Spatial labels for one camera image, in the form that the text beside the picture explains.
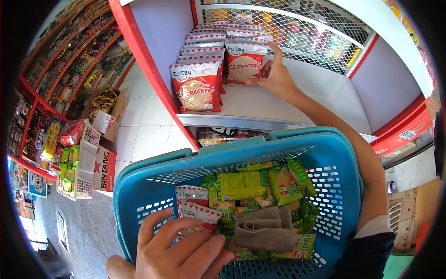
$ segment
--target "gray cloth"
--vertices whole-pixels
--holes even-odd
[[[253,251],[293,251],[299,235],[292,231],[289,206],[262,208],[233,216],[234,244]]]

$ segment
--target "wire mesh panel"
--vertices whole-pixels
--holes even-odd
[[[324,0],[224,2],[202,0],[203,22],[261,25],[284,57],[340,74],[347,72],[371,32],[362,21]]]

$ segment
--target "basket handle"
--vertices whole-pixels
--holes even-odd
[[[269,133],[269,139],[277,140],[277,139],[281,139],[281,138],[285,138],[285,137],[294,137],[294,136],[306,135],[306,134],[310,134],[310,133],[323,133],[323,132],[336,133],[339,136],[346,139],[344,134],[341,131],[339,131],[336,128],[330,127],[330,126],[316,126],[316,127],[308,127],[308,128],[298,128],[298,129],[274,131],[274,132]]]

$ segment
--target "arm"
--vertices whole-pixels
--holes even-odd
[[[388,194],[384,168],[372,147],[345,121],[305,95],[294,83],[288,69],[282,64],[280,48],[272,43],[268,44],[276,54],[274,61],[265,64],[260,79],[249,79],[246,84],[268,89],[306,114],[314,124],[335,127],[348,138],[356,153],[359,172],[364,181],[364,197],[356,231],[359,231],[368,220],[380,215],[388,215]]]

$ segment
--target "concrete floor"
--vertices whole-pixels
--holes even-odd
[[[107,258],[114,254],[123,256],[116,238],[111,198],[93,192],[93,199],[74,202],[58,194],[54,186],[50,192],[47,199],[37,198],[35,215],[36,220],[43,223],[46,235],[58,254],[64,254],[64,249],[58,241],[57,210],[65,215],[69,256],[73,260],[75,277],[107,279]]]

